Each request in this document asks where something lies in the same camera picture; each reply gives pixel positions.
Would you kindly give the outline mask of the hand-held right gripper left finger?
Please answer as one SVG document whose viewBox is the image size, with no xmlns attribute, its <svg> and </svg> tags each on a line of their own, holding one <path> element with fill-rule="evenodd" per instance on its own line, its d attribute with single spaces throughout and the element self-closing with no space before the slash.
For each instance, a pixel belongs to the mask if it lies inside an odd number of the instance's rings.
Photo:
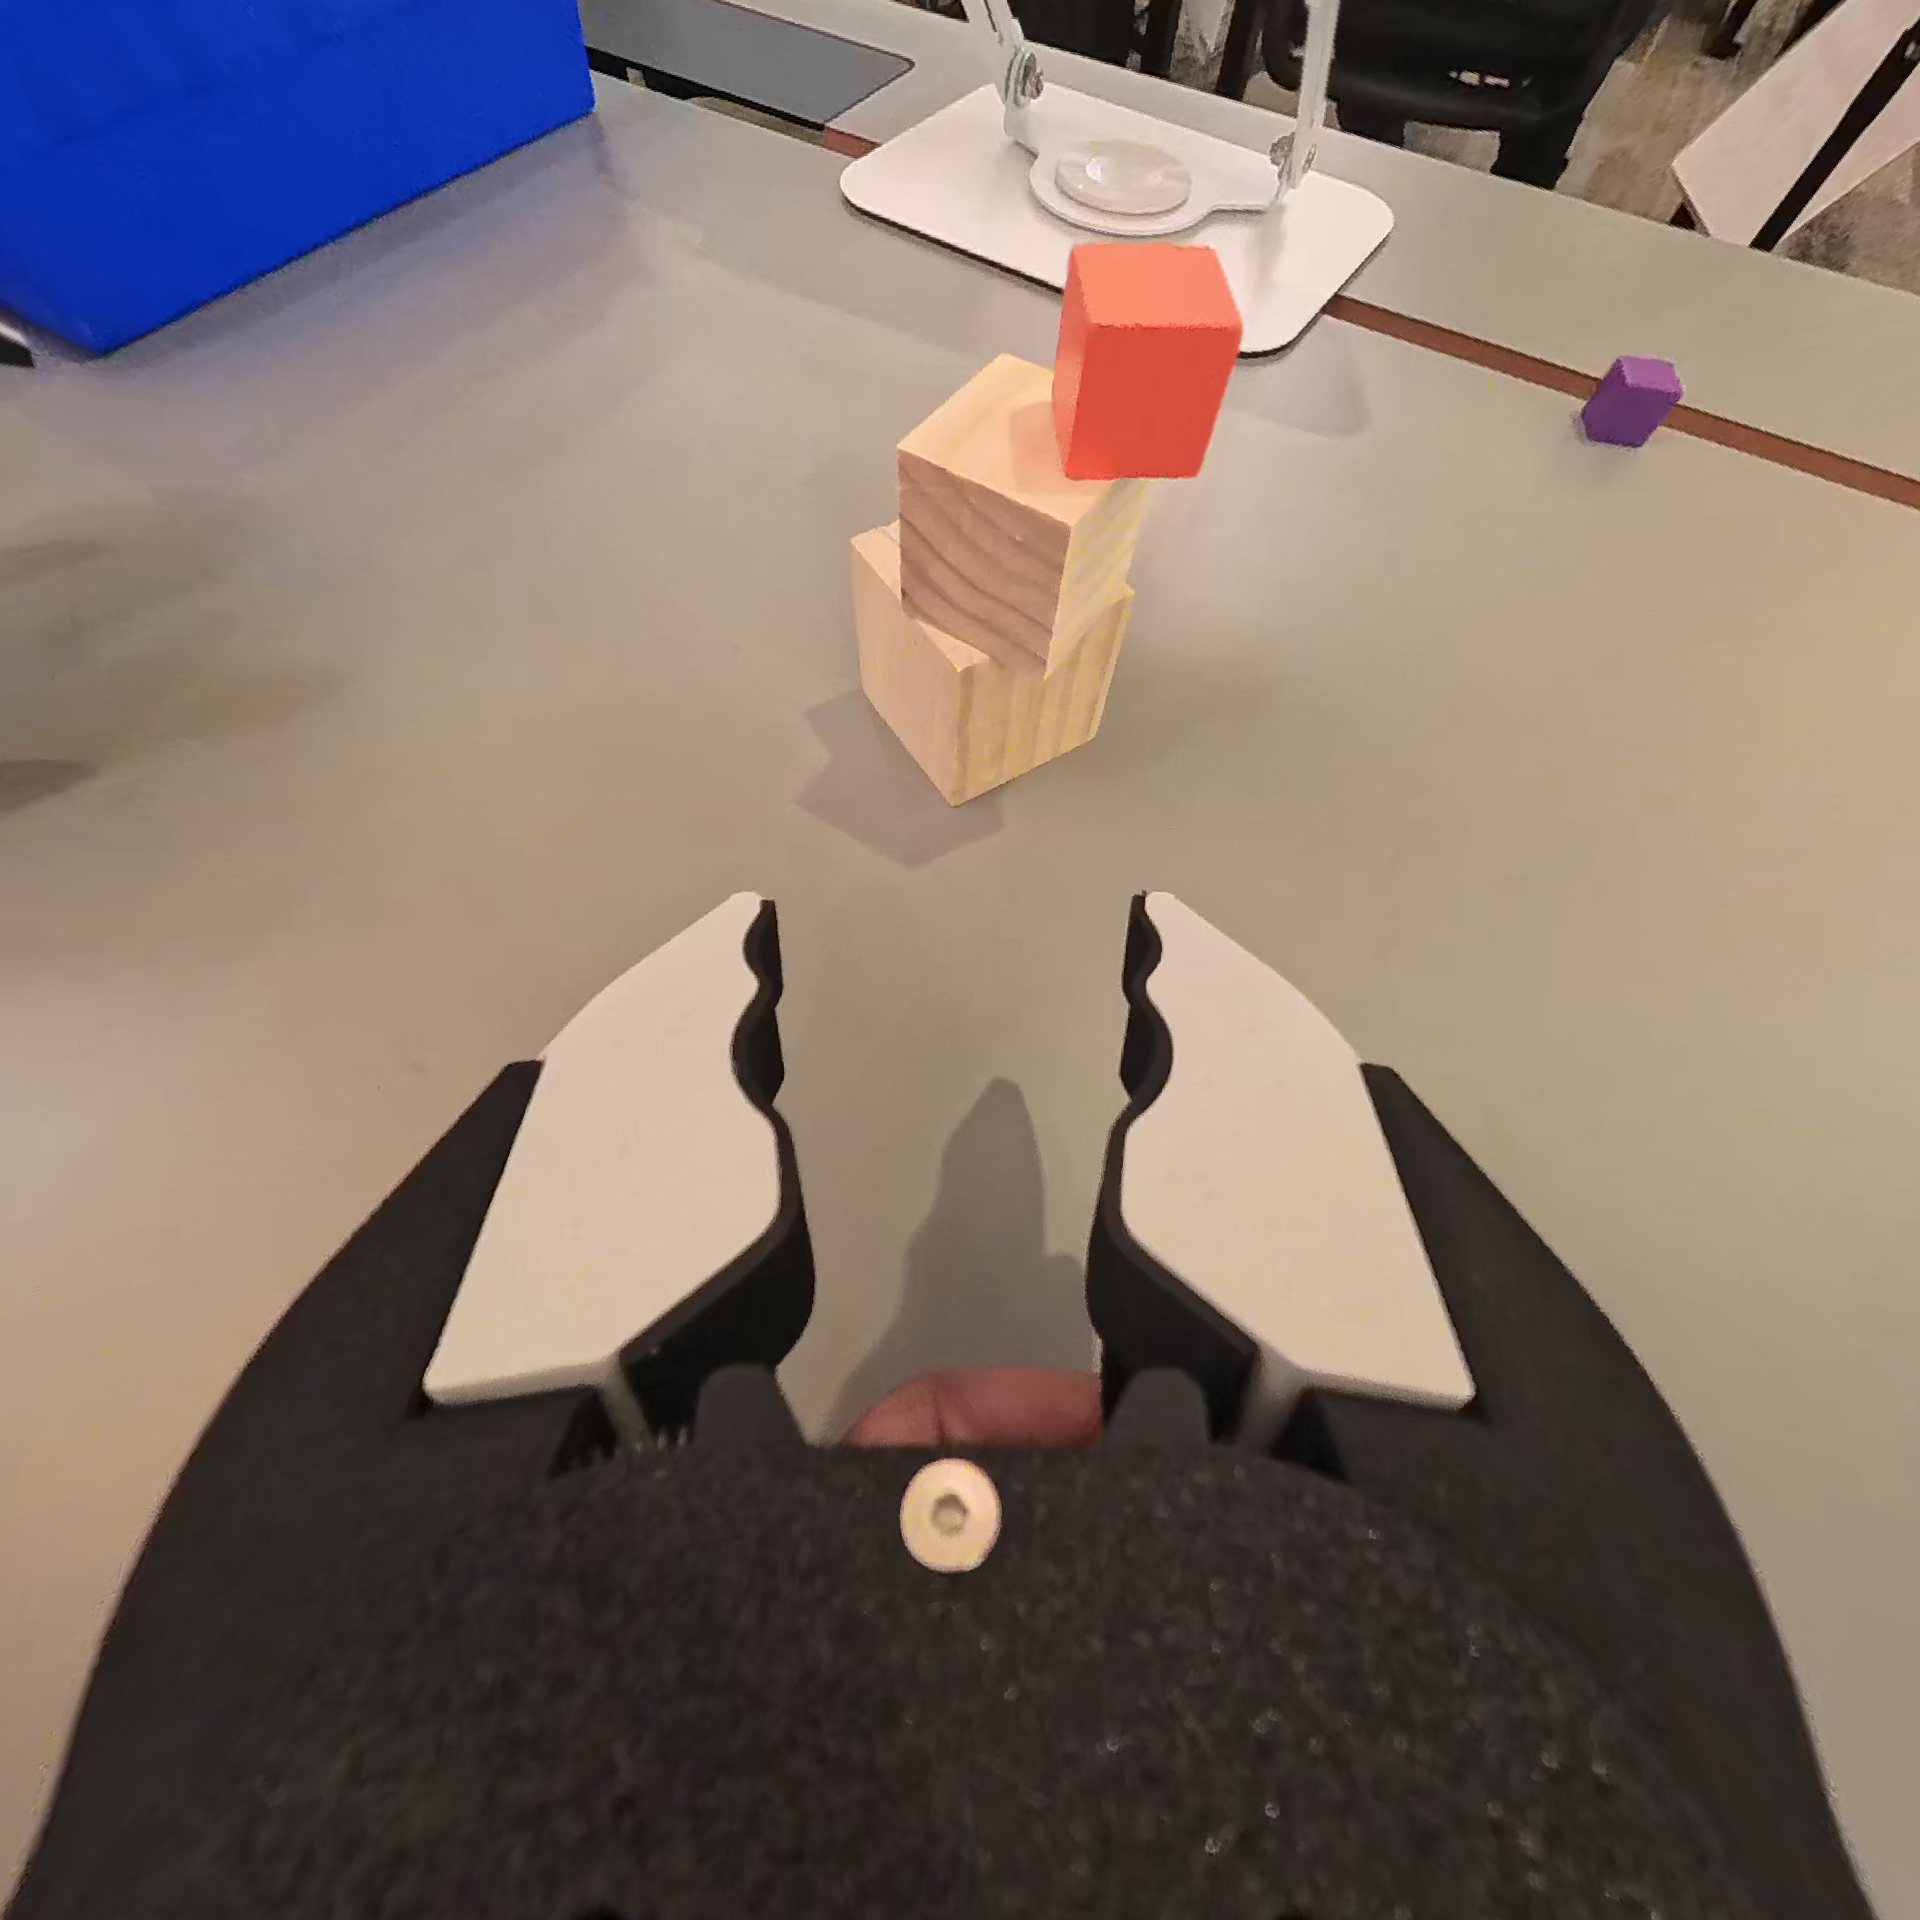
<svg viewBox="0 0 1920 1920">
<path fill-rule="evenodd" d="M 813 1307 L 777 907 L 729 897 L 612 979 L 538 1058 L 424 1393 L 589 1389 L 687 1431 L 711 1377 L 776 1371 Z"/>
</svg>

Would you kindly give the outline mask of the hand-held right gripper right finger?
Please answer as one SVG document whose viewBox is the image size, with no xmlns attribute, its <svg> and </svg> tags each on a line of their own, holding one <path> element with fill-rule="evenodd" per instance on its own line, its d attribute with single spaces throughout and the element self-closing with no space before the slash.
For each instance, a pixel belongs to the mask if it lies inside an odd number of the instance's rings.
<svg viewBox="0 0 1920 1920">
<path fill-rule="evenodd" d="M 1120 1116 L 1091 1228 L 1104 1411 L 1184 1377 L 1211 1431 L 1307 1395 L 1455 1416 L 1477 1395 L 1359 1050 L 1175 895 L 1138 895 Z"/>
</svg>

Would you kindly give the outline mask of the large wooden cube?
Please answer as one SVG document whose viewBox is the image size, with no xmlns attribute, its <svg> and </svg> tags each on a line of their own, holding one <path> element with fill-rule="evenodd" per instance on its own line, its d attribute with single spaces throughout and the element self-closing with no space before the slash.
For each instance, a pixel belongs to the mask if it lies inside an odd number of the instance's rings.
<svg viewBox="0 0 1920 1920">
<path fill-rule="evenodd" d="M 1124 585 L 1055 672 L 980 652 L 908 612 L 896 524 L 849 546 L 860 688 L 948 805 L 1089 746 L 1107 712 L 1137 592 Z"/>
</svg>

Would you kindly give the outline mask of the medium wooden cube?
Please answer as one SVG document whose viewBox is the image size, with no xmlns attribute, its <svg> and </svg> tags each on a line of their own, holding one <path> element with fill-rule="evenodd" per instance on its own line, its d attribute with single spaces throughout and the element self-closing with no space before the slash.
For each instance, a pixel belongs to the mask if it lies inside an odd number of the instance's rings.
<svg viewBox="0 0 1920 1920">
<path fill-rule="evenodd" d="M 1072 481 L 1052 370 L 994 357 L 896 449 L 905 610 L 1055 676 L 1122 600 L 1152 485 Z"/>
</svg>

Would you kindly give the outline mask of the red wooden cube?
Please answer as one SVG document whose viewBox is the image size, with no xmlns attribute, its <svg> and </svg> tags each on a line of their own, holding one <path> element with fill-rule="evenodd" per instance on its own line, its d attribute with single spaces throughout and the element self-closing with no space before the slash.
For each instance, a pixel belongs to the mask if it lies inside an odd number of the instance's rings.
<svg viewBox="0 0 1920 1920">
<path fill-rule="evenodd" d="M 1242 314 L 1211 248 L 1075 248 L 1052 370 L 1066 476 L 1197 476 L 1240 352 Z"/>
</svg>

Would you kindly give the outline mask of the purple wooden cube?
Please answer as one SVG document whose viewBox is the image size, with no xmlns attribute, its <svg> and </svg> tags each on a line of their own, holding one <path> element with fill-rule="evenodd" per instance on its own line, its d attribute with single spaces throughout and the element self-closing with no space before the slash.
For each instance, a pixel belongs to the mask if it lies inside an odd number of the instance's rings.
<svg viewBox="0 0 1920 1920">
<path fill-rule="evenodd" d="M 1584 401 L 1578 427 L 1586 443 L 1644 449 L 1685 397 L 1676 367 L 1653 355 L 1620 355 Z"/>
</svg>

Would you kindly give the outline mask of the blue plastic bin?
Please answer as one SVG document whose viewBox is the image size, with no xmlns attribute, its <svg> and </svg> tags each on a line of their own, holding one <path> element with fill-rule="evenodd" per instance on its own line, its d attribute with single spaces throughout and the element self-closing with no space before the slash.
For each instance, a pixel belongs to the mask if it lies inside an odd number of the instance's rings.
<svg viewBox="0 0 1920 1920">
<path fill-rule="evenodd" d="M 112 352 L 589 113 L 571 2 L 5 2 L 5 321 Z"/>
</svg>

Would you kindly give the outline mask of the white folding stand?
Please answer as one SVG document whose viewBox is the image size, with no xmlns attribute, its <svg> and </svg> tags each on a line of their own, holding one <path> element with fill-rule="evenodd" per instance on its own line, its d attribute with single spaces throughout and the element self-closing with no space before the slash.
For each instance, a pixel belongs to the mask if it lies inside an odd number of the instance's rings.
<svg viewBox="0 0 1920 1920">
<path fill-rule="evenodd" d="M 852 161 L 844 202 L 1055 293 L 1093 243 L 1204 248 L 1240 308 L 1240 352 L 1290 348 L 1395 226 L 1378 195 L 1314 165 L 1343 4 L 1305 12 L 1301 113 L 1249 148 L 1047 80 L 1009 4 L 969 4 L 993 82 Z"/>
</svg>

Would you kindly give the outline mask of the black office chair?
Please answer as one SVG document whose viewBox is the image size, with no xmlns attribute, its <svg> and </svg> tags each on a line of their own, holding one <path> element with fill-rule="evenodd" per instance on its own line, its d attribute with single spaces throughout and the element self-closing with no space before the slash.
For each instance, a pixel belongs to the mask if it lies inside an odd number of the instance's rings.
<svg viewBox="0 0 1920 1920">
<path fill-rule="evenodd" d="M 1338 127 L 1393 148 L 1408 129 L 1498 138 L 1496 176 L 1553 189 L 1616 59 L 1655 2 L 1347 2 Z"/>
</svg>

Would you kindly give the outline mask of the white slanted panel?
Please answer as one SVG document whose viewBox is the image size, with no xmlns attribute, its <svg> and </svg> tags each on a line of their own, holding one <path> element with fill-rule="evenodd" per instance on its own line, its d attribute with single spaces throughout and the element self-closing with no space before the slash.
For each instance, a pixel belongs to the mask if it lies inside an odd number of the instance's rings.
<svg viewBox="0 0 1920 1920">
<path fill-rule="evenodd" d="M 1832 4 L 1672 162 L 1691 226 L 1772 252 L 1915 153 L 1919 4 Z"/>
</svg>

